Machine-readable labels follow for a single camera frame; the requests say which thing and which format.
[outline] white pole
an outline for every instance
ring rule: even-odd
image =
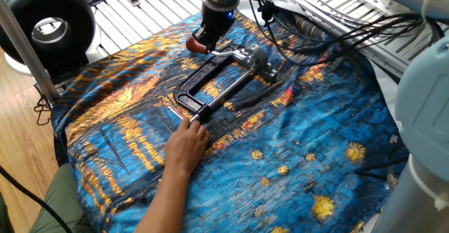
[[[8,35],[34,79],[36,79],[41,92],[50,103],[55,102],[59,98],[59,93],[5,0],[0,0],[0,26]]]

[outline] wooden floor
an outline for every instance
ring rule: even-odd
[[[50,124],[38,126],[33,107],[39,94],[30,76],[18,74],[0,49],[0,164],[42,199],[58,169]],[[49,118],[43,113],[43,120]],[[40,206],[0,176],[0,191],[16,232],[28,232]]]

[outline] blue patterned cloth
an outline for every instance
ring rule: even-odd
[[[278,81],[254,78],[205,123],[213,138],[192,176],[183,231],[357,232],[388,191],[352,171],[386,162],[398,133],[370,63],[353,54],[296,67],[235,16],[221,46],[258,43]],[[164,143],[180,122],[169,108],[192,116],[172,92],[207,58],[184,47],[200,21],[194,15],[89,65],[53,108],[57,154],[69,159],[99,232],[133,232],[154,197]],[[284,44],[302,43],[274,29]],[[242,72],[229,65],[196,97],[212,100]]]

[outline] finger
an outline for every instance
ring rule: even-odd
[[[201,124],[199,123],[199,121],[194,121],[192,122],[192,124],[190,124],[190,128],[189,131],[194,131],[194,132],[198,132],[199,127],[201,127]]]
[[[208,132],[208,131],[206,130],[206,127],[205,127],[205,126],[201,126],[201,127],[199,128],[199,130],[198,130],[198,135],[199,135],[199,137],[200,137],[201,139],[203,139],[207,132]]]
[[[179,131],[186,131],[189,128],[189,125],[190,125],[190,118],[186,116],[182,119],[177,129]]]
[[[210,134],[209,134],[209,131],[206,131],[206,134],[204,135],[204,138],[203,138],[204,146],[206,146],[208,144],[209,140],[210,140]]]

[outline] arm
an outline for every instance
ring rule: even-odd
[[[190,175],[210,139],[204,126],[194,121],[189,128],[189,122],[189,118],[184,118],[166,143],[166,167],[161,184],[135,233],[181,231]]]

